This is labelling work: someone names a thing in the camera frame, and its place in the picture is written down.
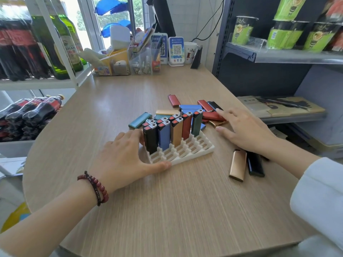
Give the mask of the green instant noodle cup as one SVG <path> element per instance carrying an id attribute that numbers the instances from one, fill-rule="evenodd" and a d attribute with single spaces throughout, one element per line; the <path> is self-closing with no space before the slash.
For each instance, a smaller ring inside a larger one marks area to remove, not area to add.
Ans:
<path id="1" fill-rule="evenodd" d="M 309 21 L 292 21 L 290 32 L 288 33 L 283 49 L 290 50 L 293 49 L 298 39 L 301 37 L 305 27 L 308 25 Z"/>
<path id="2" fill-rule="evenodd" d="M 340 29 L 342 23 L 315 22 L 304 43 L 304 51 L 321 52 Z"/>
<path id="3" fill-rule="evenodd" d="M 306 0 L 280 0 L 274 20 L 294 21 L 305 2 Z"/>
<path id="4" fill-rule="evenodd" d="M 232 43 L 246 45 L 258 20 L 259 18 L 257 17 L 237 16 L 232 37 Z"/>
<path id="5" fill-rule="evenodd" d="M 292 21 L 273 20 L 273 27 L 270 30 L 267 46 L 269 50 L 284 49 L 285 43 L 291 34 Z"/>

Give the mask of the blue code sign stand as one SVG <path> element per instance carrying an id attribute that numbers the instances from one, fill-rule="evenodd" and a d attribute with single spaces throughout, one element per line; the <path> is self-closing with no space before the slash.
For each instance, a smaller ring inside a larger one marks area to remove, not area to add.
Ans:
<path id="1" fill-rule="evenodd" d="M 183 37 L 168 38 L 168 64 L 170 67 L 184 66 L 185 49 Z"/>

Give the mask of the person's left hand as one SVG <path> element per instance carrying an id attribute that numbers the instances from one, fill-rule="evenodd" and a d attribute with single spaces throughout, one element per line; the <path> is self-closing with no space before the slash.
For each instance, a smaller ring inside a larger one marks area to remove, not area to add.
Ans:
<path id="1" fill-rule="evenodd" d="M 144 143 L 141 129 L 119 133 L 94 159 L 88 173 L 95 177 L 108 194 L 141 178 L 139 146 Z"/>

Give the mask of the person's left forearm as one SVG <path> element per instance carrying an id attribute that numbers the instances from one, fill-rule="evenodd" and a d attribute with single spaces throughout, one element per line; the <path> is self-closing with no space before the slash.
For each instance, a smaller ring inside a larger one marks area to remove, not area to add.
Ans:
<path id="1" fill-rule="evenodd" d="M 0 257 L 49 257 L 82 218 L 103 200 L 79 180 L 38 211 L 0 234 Z"/>

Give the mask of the blue parasol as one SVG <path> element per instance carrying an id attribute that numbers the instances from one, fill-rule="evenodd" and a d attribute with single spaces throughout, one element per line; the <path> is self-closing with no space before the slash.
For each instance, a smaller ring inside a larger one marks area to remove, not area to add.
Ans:
<path id="1" fill-rule="evenodd" d="M 120 20 L 119 22 L 110 22 L 110 23 L 105 24 L 105 26 L 100 31 L 100 37 L 109 38 L 110 37 L 110 28 L 112 26 L 126 27 L 130 30 L 130 33 L 132 33 L 131 21 L 123 19 L 123 20 Z"/>
<path id="2" fill-rule="evenodd" d="M 94 13 L 103 16 L 106 13 L 116 14 L 128 11 L 128 3 L 120 0 L 100 0 L 94 8 Z"/>

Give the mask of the gold lighter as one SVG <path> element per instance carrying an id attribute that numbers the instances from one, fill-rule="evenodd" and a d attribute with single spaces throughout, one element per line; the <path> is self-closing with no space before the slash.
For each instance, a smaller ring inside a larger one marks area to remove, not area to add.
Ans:
<path id="1" fill-rule="evenodd" d="M 239 182 L 244 181 L 246 170 L 247 153 L 243 150 L 235 149 L 229 171 L 229 178 Z"/>

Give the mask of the flat beige printed box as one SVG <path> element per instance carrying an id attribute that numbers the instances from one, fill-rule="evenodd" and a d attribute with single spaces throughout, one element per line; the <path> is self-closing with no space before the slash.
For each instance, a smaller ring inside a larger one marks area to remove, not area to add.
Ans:
<path id="1" fill-rule="evenodd" d="M 237 97 L 253 115 L 258 118 L 300 116 L 311 113 L 325 113 L 323 107 L 303 97 L 260 97 L 239 96 Z"/>

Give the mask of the black lighter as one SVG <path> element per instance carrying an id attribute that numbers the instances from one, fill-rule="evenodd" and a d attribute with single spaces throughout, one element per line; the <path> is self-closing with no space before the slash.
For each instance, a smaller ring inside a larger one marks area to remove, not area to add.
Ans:
<path id="1" fill-rule="evenodd" d="M 250 151 L 246 151 L 246 153 L 249 175 L 255 177 L 265 177 L 261 156 Z"/>

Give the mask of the row of cola bottles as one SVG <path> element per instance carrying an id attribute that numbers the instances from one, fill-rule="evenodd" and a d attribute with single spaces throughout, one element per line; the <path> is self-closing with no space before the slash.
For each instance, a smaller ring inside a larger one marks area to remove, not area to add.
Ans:
<path id="1" fill-rule="evenodd" d="M 51 77 L 31 24 L 26 16 L 0 12 L 0 65 L 13 82 Z"/>

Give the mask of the black monitor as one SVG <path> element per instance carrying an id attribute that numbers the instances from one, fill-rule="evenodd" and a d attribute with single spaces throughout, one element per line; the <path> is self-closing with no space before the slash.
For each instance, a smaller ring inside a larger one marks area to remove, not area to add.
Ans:
<path id="1" fill-rule="evenodd" d="M 169 37 L 176 37 L 167 0 L 147 0 L 146 3 L 152 6 L 155 14 L 155 23 L 153 24 L 155 33 L 164 33 Z"/>

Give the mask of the white rounded box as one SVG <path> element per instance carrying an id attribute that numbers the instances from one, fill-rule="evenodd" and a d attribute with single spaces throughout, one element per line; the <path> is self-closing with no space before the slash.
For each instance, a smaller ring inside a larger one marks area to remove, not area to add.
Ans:
<path id="1" fill-rule="evenodd" d="M 110 43 L 112 50 L 127 49 L 131 43 L 130 30 L 122 26 L 110 28 Z"/>

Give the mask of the black wedge stand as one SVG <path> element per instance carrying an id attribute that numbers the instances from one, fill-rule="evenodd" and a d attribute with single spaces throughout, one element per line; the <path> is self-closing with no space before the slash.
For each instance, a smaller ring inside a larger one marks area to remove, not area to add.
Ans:
<path id="1" fill-rule="evenodd" d="M 193 62 L 191 64 L 191 69 L 198 69 L 201 64 L 201 56 L 202 56 L 203 45 L 197 46 L 193 58 Z"/>

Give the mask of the white slotted lighter rack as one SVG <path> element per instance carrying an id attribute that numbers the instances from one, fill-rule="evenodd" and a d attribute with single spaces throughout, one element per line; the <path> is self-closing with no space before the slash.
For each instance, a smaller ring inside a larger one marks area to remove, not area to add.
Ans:
<path id="1" fill-rule="evenodd" d="M 172 165 L 202 157 L 215 150 L 215 146 L 202 130 L 199 132 L 198 136 L 190 134 L 188 139 L 182 139 L 181 144 L 177 147 L 173 144 L 169 144 L 169 147 L 165 151 L 162 151 L 160 147 L 157 147 L 157 151 L 150 154 L 145 147 L 143 148 L 147 155 L 148 163 L 153 164 L 169 161 Z"/>

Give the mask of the white metal shelf rack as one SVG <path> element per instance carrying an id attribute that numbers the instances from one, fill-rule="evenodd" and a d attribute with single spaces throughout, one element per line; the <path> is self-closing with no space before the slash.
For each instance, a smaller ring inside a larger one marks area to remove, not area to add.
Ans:
<path id="1" fill-rule="evenodd" d="M 91 68 L 51 0 L 0 0 L 0 90 L 77 89 Z"/>

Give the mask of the white printed mug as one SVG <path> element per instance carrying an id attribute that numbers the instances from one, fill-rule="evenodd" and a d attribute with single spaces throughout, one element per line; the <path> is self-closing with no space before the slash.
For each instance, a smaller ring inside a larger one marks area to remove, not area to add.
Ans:
<path id="1" fill-rule="evenodd" d="M 193 63 L 197 48 L 198 45 L 195 42 L 184 42 L 185 64 Z"/>

